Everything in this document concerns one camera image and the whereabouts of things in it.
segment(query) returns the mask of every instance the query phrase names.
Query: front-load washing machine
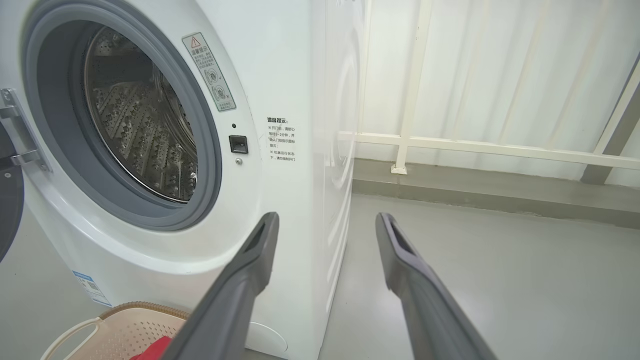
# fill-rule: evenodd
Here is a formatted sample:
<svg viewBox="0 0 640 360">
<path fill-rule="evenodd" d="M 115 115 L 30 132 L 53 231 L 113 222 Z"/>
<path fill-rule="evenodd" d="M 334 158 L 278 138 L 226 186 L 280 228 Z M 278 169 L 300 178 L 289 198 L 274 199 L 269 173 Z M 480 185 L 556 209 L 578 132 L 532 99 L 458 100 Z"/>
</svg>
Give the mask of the front-load washing machine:
<svg viewBox="0 0 640 360">
<path fill-rule="evenodd" d="M 315 359 L 346 246 L 364 10 L 6 1 L 0 115 L 15 152 L 0 180 L 21 186 L 21 167 L 27 206 L 107 306 L 193 309 L 276 211 L 247 346 Z"/>
</svg>

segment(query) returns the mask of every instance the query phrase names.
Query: white railing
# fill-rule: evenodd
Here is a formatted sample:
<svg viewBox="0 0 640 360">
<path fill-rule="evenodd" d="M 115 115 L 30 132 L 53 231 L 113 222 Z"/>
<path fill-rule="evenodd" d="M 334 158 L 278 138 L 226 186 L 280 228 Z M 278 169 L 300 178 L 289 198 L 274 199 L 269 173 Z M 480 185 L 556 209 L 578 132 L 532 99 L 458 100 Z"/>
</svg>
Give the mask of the white railing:
<svg viewBox="0 0 640 360">
<path fill-rule="evenodd" d="M 356 135 L 356 141 L 360 143 L 375 143 L 375 144 L 387 144 L 398 146 L 396 163 L 392 167 L 391 172 L 395 174 L 406 174 L 406 155 L 409 147 L 422 147 L 428 149 L 442 149 L 442 150 L 454 150 L 454 151 L 467 151 L 478 152 L 485 154 L 498 154 L 507 156 L 519 156 L 523 158 L 536 158 L 545 160 L 557 160 L 567 161 L 572 163 L 583 163 L 588 165 L 601 165 L 606 167 L 618 167 L 628 168 L 634 170 L 640 170 L 640 159 L 629 158 L 624 156 L 612 156 L 605 155 L 603 151 L 609 143 L 616 126 L 622 118 L 623 112 L 627 108 L 629 101 L 635 92 L 638 84 L 640 83 L 640 66 L 637 66 L 607 123 L 602 136 L 596 144 L 593 152 L 583 151 L 567 151 L 554 148 L 558 134 L 565 125 L 567 114 L 575 104 L 575 100 L 578 94 L 578 89 L 583 85 L 585 74 L 592 62 L 595 48 L 598 45 L 600 35 L 603 31 L 605 17 L 609 11 L 611 0 L 602 0 L 598 15 L 596 17 L 596 24 L 593 32 L 590 34 L 589 42 L 586 46 L 586 50 L 582 55 L 578 71 L 571 83 L 568 95 L 563 103 L 562 110 L 556 122 L 553 126 L 553 130 L 548 137 L 544 147 L 529 147 L 510 145 L 506 143 L 509 130 L 513 127 L 514 123 L 514 109 L 517 107 L 522 97 L 522 87 L 527 81 L 531 59 L 536 53 L 536 48 L 540 40 L 540 33 L 547 18 L 547 12 L 549 8 L 550 0 L 545 0 L 540 8 L 540 13 L 536 19 L 533 34 L 531 36 L 529 46 L 525 55 L 525 60 L 518 77 L 515 91 L 506 118 L 502 123 L 500 135 L 498 140 L 494 142 L 476 142 L 466 141 L 459 139 L 460 127 L 462 124 L 462 116 L 465 111 L 465 104 L 469 96 L 469 88 L 471 87 L 474 76 L 476 74 L 476 64 L 478 63 L 477 57 L 480 53 L 481 40 L 483 32 L 488 21 L 488 8 L 490 0 L 484 0 L 482 20 L 480 25 L 480 31 L 475 35 L 474 45 L 471 50 L 470 67 L 467 70 L 464 87 L 461 93 L 460 104 L 458 106 L 458 112 L 454 118 L 453 130 L 450 138 L 427 138 L 420 136 L 412 136 L 412 127 L 414 122 L 414 113 L 418 97 L 419 83 L 422 75 L 422 66 L 424 63 L 425 50 L 427 45 L 429 21 L 431 18 L 431 2 L 432 0 L 422 0 L 420 4 L 420 11 L 417 23 L 417 30 L 415 34 L 415 41 L 413 43 L 413 50 L 410 62 L 410 72 L 408 76 L 408 83 L 406 86 L 406 94 L 404 98 L 404 115 L 402 117 L 400 135 L 388 135 L 380 133 L 363 133 L 359 132 Z M 361 119 L 363 117 L 363 110 L 360 110 Z"/>
</svg>

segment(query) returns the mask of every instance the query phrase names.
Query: red cloth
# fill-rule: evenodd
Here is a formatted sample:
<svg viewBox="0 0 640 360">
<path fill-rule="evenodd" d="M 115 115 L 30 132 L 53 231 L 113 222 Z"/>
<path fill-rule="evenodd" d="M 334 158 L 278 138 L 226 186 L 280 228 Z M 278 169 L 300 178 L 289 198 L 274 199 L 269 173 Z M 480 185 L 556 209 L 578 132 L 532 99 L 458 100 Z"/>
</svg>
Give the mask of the red cloth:
<svg viewBox="0 0 640 360">
<path fill-rule="evenodd" d="M 156 340 L 153 344 L 149 345 L 149 347 L 140 355 L 136 355 L 130 360 L 160 360 L 164 350 L 169 343 L 171 342 L 171 338 L 168 336 L 163 336 Z"/>
</svg>

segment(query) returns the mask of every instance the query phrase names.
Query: plastic basket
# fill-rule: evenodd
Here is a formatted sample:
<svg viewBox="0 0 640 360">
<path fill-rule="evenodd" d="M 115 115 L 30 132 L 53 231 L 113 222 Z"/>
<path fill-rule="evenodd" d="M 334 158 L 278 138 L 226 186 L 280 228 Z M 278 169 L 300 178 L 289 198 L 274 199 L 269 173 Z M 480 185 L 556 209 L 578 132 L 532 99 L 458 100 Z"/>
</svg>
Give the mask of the plastic basket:
<svg viewBox="0 0 640 360">
<path fill-rule="evenodd" d="M 168 306 L 128 302 L 73 326 L 49 346 L 41 360 L 50 359 L 69 337 L 89 326 L 95 326 L 95 330 L 66 359 L 129 360 L 159 338 L 165 335 L 173 338 L 188 316 L 188 313 Z"/>
</svg>

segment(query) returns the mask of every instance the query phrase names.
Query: warning label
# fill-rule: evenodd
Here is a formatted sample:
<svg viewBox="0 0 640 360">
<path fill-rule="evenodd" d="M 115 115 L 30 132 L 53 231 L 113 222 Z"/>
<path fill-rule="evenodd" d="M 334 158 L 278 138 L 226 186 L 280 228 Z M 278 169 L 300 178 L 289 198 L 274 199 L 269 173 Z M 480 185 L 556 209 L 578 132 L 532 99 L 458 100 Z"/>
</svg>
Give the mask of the warning label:
<svg viewBox="0 0 640 360">
<path fill-rule="evenodd" d="M 102 305 L 107 305 L 109 307 L 112 306 L 111 303 L 109 303 L 109 300 L 107 300 L 107 298 L 104 296 L 102 291 L 100 291 L 98 286 L 95 284 L 95 281 L 93 281 L 93 279 L 90 276 L 87 276 L 85 274 L 80 274 L 77 271 L 74 271 L 74 275 L 76 276 L 76 279 L 78 279 L 80 284 L 84 287 L 84 290 L 86 291 L 87 295 L 89 295 L 89 297 L 93 301 Z"/>
<path fill-rule="evenodd" d="M 187 47 L 191 58 L 198 65 L 200 74 L 207 82 L 218 111 L 235 109 L 236 102 L 202 34 L 195 33 L 186 36 L 182 38 L 182 43 Z"/>
<path fill-rule="evenodd" d="M 267 118 L 269 156 L 276 161 L 296 161 L 296 128 L 283 117 Z"/>
</svg>

